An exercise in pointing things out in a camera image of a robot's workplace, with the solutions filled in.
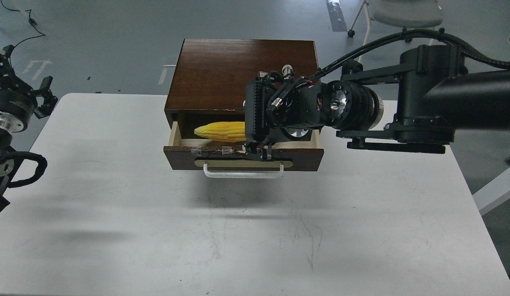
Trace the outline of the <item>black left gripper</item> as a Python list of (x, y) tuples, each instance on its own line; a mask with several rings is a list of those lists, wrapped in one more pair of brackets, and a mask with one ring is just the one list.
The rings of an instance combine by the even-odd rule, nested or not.
[(38, 119), (50, 116), (58, 98), (50, 90), (52, 76), (42, 79), (39, 89), (16, 76), (9, 62), (15, 48), (11, 44), (0, 50), (0, 112), (9, 113), (28, 124), (32, 116)]

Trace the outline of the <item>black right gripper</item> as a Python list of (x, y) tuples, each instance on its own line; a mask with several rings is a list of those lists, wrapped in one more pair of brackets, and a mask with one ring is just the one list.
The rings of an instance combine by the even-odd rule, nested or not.
[(301, 141), (322, 128), (322, 82), (270, 71), (247, 83), (243, 148), (248, 159), (272, 161), (274, 144)]

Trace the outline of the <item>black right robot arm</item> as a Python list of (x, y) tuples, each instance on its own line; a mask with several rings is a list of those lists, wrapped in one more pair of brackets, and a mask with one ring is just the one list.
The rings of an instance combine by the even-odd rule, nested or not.
[[(434, 39), (397, 65), (364, 70), (356, 58), (384, 45)], [(244, 150), (273, 159), (272, 146), (324, 126), (356, 150), (445, 153), (456, 130), (510, 131), (510, 62), (489, 58), (444, 29), (413, 29), (362, 45), (309, 77), (291, 70), (247, 85)]]

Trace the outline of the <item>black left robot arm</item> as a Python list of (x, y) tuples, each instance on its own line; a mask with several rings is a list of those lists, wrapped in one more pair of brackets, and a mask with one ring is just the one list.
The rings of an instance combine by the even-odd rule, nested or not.
[[(46, 118), (50, 116), (58, 98), (50, 89), (52, 77), (45, 77), (39, 89), (16, 76), (10, 64), (14, 45), (0, 50), (0, 213), (10, 204), (4, 197), (8, 188), (25, 187), (37, 182), (48, 166), (42, 155), (18, 151), (12, 146), (13, 134), (25, 131), (31, 116)], [(37, 164), (33, 176), (24, 180), (14, 180), (14, 176), (23, 161)]]

